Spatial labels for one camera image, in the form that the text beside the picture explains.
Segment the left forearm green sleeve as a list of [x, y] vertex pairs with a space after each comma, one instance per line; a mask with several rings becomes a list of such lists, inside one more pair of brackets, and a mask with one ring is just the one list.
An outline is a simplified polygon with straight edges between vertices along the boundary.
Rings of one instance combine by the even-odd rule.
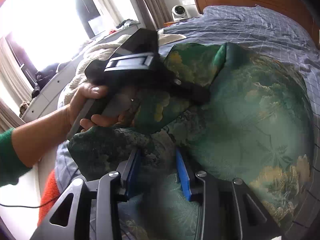
[[40, 119], [1, 134], [1, 186], [18, 179], [52, 148], [63, 142], [71, 129], [69, 105]]

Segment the person's left hand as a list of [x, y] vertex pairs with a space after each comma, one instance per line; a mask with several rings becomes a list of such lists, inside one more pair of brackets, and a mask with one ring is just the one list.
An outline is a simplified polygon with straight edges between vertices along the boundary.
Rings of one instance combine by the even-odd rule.
[[[110, 90], [106, 85], [97, 86], [83, 83], [74, 94], [68, 105], [68, 116], [71, 123], [72, 135], [89, 130], [94, 126], [110, 127], [119, 123], [129, 110], [132, 99], [136, 95], [136, 87], [121, 88], [116, 94], [109, 96]], [[87, 114], [84, 112], [91, 102], [102, 102], [103, 111]]]

